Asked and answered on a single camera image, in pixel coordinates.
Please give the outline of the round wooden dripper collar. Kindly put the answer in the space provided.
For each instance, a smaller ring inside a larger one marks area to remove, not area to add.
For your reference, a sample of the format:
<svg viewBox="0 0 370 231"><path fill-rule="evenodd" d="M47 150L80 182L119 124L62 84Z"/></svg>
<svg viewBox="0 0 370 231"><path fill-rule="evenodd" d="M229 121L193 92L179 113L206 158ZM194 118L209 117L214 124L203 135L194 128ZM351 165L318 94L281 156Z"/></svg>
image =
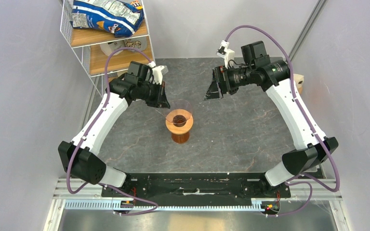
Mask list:
<svg viewBox="0 0 370 231"><path fill-rule="evenodd" d="M192 113L185 109L175 109L165 116L167 129L175 135L183 135L191 130L194 125Z"/></svg>

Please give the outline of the amber glass carafe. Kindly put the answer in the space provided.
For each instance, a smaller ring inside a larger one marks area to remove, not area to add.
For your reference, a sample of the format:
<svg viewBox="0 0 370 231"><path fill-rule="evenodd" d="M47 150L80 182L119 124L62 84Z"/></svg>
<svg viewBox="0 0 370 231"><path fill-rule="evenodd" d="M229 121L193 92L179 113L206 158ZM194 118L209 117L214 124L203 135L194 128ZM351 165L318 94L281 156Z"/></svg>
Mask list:
<svg viewBox="0 0 370 231"><path fill-rule="evenodd" d="M188 141L190 137L190 132L184 134L171 134L171 138L175 143L182 144Z"/></svg>

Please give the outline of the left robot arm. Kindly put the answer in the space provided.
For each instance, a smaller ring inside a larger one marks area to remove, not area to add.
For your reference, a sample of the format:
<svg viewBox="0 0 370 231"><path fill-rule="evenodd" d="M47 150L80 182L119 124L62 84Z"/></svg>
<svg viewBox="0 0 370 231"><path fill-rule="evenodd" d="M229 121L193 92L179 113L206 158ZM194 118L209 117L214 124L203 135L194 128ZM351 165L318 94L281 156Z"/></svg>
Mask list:
<svg viewBox="0 0 370 231"><path fill-rule="evenodd" d="M154 108L170 108L163 81L167 72L165 65L132 61L126 73L110 81L109 92L88 123L72 141L62 141L58 146L68 176L90 184L112 185L122 197L131 193L132 184L126 180L127 174L108 166L98 154L112 126L133 101L142 100Z"/></svg>

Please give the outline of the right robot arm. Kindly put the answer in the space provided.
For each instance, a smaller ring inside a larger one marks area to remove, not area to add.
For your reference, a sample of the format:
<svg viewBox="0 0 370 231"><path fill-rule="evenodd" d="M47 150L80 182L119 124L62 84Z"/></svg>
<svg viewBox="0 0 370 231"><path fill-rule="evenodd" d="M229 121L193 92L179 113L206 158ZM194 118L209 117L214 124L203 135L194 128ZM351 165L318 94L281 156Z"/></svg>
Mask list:
<svg viewBox="0 0 370 231"><path fill-rule="evenodd" d="M271 61L264 43L258 41L241 47L245 63L236 66L232 64L235 53L228 46L229 42L221 42L217 55L224 59L224 65L212 69L212 82L204 99L221 99L237 93L242 86L257 85L276 105L293 139L295 150L285 153L259 183L260 193L270 197L282 183L323 163L327 159L324 148L332 153L338 142L316 128L286 61Z"/></svg>

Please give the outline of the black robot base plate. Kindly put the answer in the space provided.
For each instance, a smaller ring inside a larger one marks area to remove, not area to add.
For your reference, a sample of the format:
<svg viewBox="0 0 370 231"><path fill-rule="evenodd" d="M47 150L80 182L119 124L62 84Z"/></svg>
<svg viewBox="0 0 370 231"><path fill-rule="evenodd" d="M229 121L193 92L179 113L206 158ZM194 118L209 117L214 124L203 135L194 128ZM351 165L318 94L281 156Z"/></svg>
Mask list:
<svg viewBox="0 0 370 231"><path fill-rule="evenodd" d="M251 199L290 198L288 186L265 184L263 173L131 173L121 190L162 206L250 205Z"/></svg>

